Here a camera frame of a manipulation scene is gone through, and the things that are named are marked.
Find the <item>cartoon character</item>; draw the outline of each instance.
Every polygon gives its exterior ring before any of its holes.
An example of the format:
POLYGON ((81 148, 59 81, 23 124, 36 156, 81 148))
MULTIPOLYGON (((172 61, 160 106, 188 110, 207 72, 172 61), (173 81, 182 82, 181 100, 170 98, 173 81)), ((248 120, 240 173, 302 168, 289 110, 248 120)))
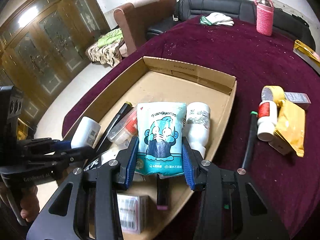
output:
POLYGON ((178 132, 174 130, 173 120, 170 116, 154 121, 144 135, 144 142, 148 145, 145 159, 164 162, 173 160, 170 149, 172 145, 176 144, 178 132))

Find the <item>brown sofa armrest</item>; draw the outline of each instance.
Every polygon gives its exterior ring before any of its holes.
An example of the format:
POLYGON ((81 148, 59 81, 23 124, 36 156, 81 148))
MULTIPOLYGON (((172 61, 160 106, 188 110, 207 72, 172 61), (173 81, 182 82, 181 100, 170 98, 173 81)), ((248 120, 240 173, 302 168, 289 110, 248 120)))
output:
POLYGON ((128 54, 147 42, 148 27, 171 16, 176 0, 136 0, 119 6, 113 16, 122 30, 128 54))

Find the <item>purple velvet cloth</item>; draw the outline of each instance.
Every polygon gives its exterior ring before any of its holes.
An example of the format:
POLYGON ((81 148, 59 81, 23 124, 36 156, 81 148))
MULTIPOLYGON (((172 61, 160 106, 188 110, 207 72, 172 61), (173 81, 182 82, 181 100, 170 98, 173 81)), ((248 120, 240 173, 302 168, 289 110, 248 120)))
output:
MULTIPOLYGON (((256 31, 255 25, 236 19, 234 22, 233 27, 207 26, 200 25, 199 17, 196 17, 151 39, 103 77, 79 101, 66 115, 62 134, 65 135, 114 78, 144 55, 199 64, 236 77, 238 87, 232 113, 213 160, 219 167, 229 170, 236 170, 242 163, 250 111, 257 110, 263 86, 278 85, 285 91, 307 93, 311 106, 306 112, 304 158, 282 156, 268 143, 257 141, 249 170, 293 237, 320 200, 320 79, 309 65, 292 52, 292 40, 275 32, 271 37, 263 36, 256 31)), ((196 200, 198 198, 195 196, 190 201, 196 200)), ((188 226, 191 227, 188 230, 193 231, 197 214, 186 211, 186 207, 183 210, 184 215, 179 214, 179 220, 176 218, 174 221, 176 224, 180 220, 194 221, 191 223, 193 227, 188 226)), ((192 234, 183 234, 182 237, 182 228, 174 228, 178 232, 175 239, 192 239, 192 234)))

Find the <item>yellow bag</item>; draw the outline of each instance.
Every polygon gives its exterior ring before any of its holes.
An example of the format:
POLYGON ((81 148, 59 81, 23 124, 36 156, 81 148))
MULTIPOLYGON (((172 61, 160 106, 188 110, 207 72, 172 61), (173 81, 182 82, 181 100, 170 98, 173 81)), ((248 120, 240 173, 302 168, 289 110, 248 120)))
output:
POLYGON ((285 139, 299 157, 303 157, 305 111, 288 100, 280 100, 281 106, 275 134, 285 139))

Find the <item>white plastic bottle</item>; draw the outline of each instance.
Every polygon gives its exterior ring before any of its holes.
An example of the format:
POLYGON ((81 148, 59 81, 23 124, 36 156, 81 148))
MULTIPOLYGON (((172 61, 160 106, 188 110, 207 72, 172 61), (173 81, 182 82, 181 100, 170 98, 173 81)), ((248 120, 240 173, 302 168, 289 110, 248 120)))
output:
POLYGON ((277 117, 278 111, 275 102, 265 100, 259 104, 257 136, 261 141, 270 142, 273 140, 277 117))
POLYGON ((89 117, 82 117, 79 126, 71 140, 71 148, 83 147, 86 145, 93 146, 98 133, 100 131, 100 124, 89 117))
POLYGON ((193 102, 187 107, 187 118, 184 136, 187 137, 191 149, 200 152, 204 158, 205 146, 209 140, 210 107, 201 102, 193 102))

